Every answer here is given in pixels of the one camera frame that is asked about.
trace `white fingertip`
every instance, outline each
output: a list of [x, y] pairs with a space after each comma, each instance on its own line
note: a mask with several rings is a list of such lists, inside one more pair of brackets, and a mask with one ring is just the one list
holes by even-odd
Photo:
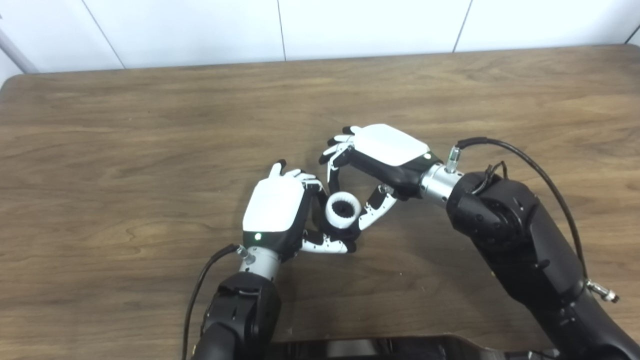
[[320, 190], [319, 191], [323, 191], [324, 190], [324, 187], [322, 186], [322, 181], [320, 181], [318, 179], [305, 180], [304, 183], [307, 184], [307, 185], [310, 185], [310, 184], [318, 185], [318, 186], [320, 186]]
[[296, 176], [296, 179], [302, 181], [302, 180], [317, 179], [317, 177], [314, 174], [306, 174], [302, 172]]
[[334, 145], [334, 146], [330, 147], [329, 149], [325, 150], [325, 151], [322, 153], [322, 155], [329, 155], [329, 154], [331, 154], [332, 152], [336, 152], [336, 151], [338, 150], [338, 145], [339, 145], [339, 144], [336, 144], [336, 145]]
[[362, 207], [353, 194], [337, 192], [329, 196], [324, 208], [327, 221], [338, 229], [346, 229], [360, 216]]
[[386, 214], [389, 209], [396, 203], [397, 199], [390, 194], [387, 194], [385, 200], [382, 201], [380, 207], [376, 210], [372, 208], [367, 202], [364, 206], [364, 209], [367, 210], [367, 213], [362, 215], [358, 219], [358, 227], [360, 230], [367, 229], [371, 224], [378, 221], [384, 214]]
[[300, 173], [302, 173], [302, 170], [295, 168], [291, 171], [286, 172], [283, 176], [287, 176], [287, 177], [296, 177], [298, 175], [300, 175]]
[[333, 139], [337, 142], [348, 142], [353, 135], [336, 135]]
[[280, 173], [282, 172], [282, 164], [281, 163], [275, 163], [273, 164], [273, 166], [271, 167], [271, 171], [269, 172], [269, 177], [276, 177], [276, 176], [280, 176]]
[[322, 245], [302, 240], [302, 248], [300, 248], [300, 250], [320, 254], [345, 254], [347, 252], [347, 247], [342, 241], [331, 241], [329, 236], [325, 235]]

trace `white plastic ring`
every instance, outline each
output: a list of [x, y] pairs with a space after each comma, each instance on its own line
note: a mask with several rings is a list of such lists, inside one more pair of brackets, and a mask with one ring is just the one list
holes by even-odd
[[[334, 204], [340, 202], [341, 206], [350, 206], [349, 208], [341, 208], [336, 211]], [[348, 192], [337, 192], [329, 197], [324, 208], [324, 215], [329, 224], [338, 228], [346, 229], [360, 216], [362, 207], [355, 196]]]

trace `black cable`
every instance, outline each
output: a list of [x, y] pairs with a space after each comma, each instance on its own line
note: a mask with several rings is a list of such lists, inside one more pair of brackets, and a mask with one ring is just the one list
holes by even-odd
[[182, 335], [182, 360], [187, 359], [187, 347], [189, 345], [189, 323], [191, 321], [191, 312], [193, 311], [193, 306], [195, 305], [198, 292], [200, 292], [200, 288], [202, 287], [204, 277], [207, 276], [207, 272], [209, 271], [211, 265], [213, 265], [216, 261], [220, 260], [223, 256], [236, 252], [238, 248], [239, 248], [238, 245], [233, 245], [233, 244], [227, 245], [226, 247], [220, 249], [217, 253], [213, 254], [213, 256], [211, 256], [211, 258], [207, 261], [207, 263], [202, 268], [202, 271], [200, 272], [200, 276], [198, 276], [196, 286], [193, 288], [193, 293], [191, 293], [189, 304], [187, 305], [187, 315], [184, 317], [184, 330]]
[[480, 183], [476, 188], [471, 190], [472, 194], [477, 194], [480, 193], [481, 191], [484, 190], [484, 188], [486, 188], [487, 185], [489, 185], [489, 182], [491, 180], [493, 180], [493, 175], [495, 174], [495, 171], [499, 168], [502, 167], [502, 177], [504, 179], [509, 179], [509, 175], [507, 173], [507, 164], [504, 161], [500, 161], [499, 163], [491, 166], [489, 165], [488, 168], [486, 168], [486, 170], [484, 171], [484, 180], [482, 183]]
[[459, 147], [460, 150], [462, 150], [471, 145], [482, 145], [487, 143], [502, 147], [504, 149], [507, 149], [513, 152], [518, 157], [520, 157], [520, 159], [523, 159], [531, 168], [533, 168], [533, 170], [535, 170], [538, 173], [538, 175], [542, 177], [542, 180], [545, 181], [545, 183], [547, 184], [551, 192], [556, 197], [556, 200], [558, 201], [558, 204], [560, 205], [560, 208], [562, 209], [564, 216], [566, 217], [566, 221], [569, 223], [569, 229], [571, 230], [571, 236], [573, 237], [573, 244], [575, 245], [575, 253], [578, 256], [578, 260], [580, 260], [580, 263], [582, 264], [582, 272], [584, 274], [584, 277], [588, 279], [589, 277], [587, 275], [587, 265], [584, 261], [584, 254], [582, 253], [582, 242], [580, 241], [580, 234], [578, 233], [578, 227], [575, 225], [575, 220], [573, 219], [573, 215], [569, 210], [569, 206], [566, 204], [566, 201], [564, 201], [562, 194], [560, 194], [560, 191], [558, 190], [554, 182], [551, 181], [551, 178], [549, 177], [549, 175], [547, 175], [547, 173], [544, 170], [542, 170], [542, 168], [535, 161], [533, 161], [533, 159], [531, 159], [528, 155], [526, 155], [522, 150], [518, 149], [517, 147], [509, 143], [503, 142], [501, 140], [484, 138], [484, 137], [469, 138], [469, 139], [458, 141], [458, 144], [456, 146]]

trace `robotic hand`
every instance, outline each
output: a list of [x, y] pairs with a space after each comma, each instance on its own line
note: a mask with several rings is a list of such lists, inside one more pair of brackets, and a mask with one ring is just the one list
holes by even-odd
[[[324, 209], [327, 194], [314, 175], [300, 169], [282, 174], [285, 165], [284, 160], [275, 163], [268, 177], [253, 189], [243, 218], [243, 246], [231, 249], [237, 249], [243, 258], [240, 269], [218, 286], [205, 312], [193, 360], [251, 358], [262, 353], [280, 312], [281, 301], [274, 285], [280, 264], [299, 250], [355, 250], [353, 240], [342, 241], [305, 228], [314, 199]], [[332, 222], [344, 223], [345, 219]]]
[[[340, 190], [340, 167], [351, 165], [382, 181], [382, 204], [388, 201], [384, 211], [396, 199], [411, 198], [444, 208], [453, 228], [472, 240], [507, 293], [529, 309], [563, 357], [640, 359], [640, 347], [592, 295], [618, 300], [611, 290], [587, 278], [577, 229], [562, 196], [524, 152], [500, 140], [471, 138], [453, 147], [445, 165], [425, 143], [388, 125], [342, 131], [344, 135], [329, 140], [330, 148], [319, 160], [327, 164], [332, 193]], [[514, 152], [545, 180], [567, 216], [578, 256], [539, 198], [524, 184], [507, 178], [504, 162], [499, 164], [503, 177], [495, 175], [498, 165], [484, 172], [456, 170], [464, 148], [487, 143]], [[376, 209], [372, 205], [379, 204], [375, 200], [381, 196], [375, 196], [376, 192], [366, 209]]]

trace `wood grain surface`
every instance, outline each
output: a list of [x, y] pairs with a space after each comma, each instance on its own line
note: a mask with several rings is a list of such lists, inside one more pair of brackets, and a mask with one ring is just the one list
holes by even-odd
[[[343, 126], [387, 123], [441, 156], [470, 136], [521, 147], [564, 193], [604, 304], [640, 340], [640, 49], [631, 45], [23, 75], [0, 92], [0, 358], [176, 359], [195, 278], [241, 239], [272, 162], [324, 174]], [[542, 180], [506, 160], [566, 232]], [[356, 170], [343, 188], [377, 185]], [[399, 203], [351, 255], [284, 264], [275, 340], [451, 333], [547, 347], [444, 212]], [[215, 286], [194, 311], [192, 341]]]

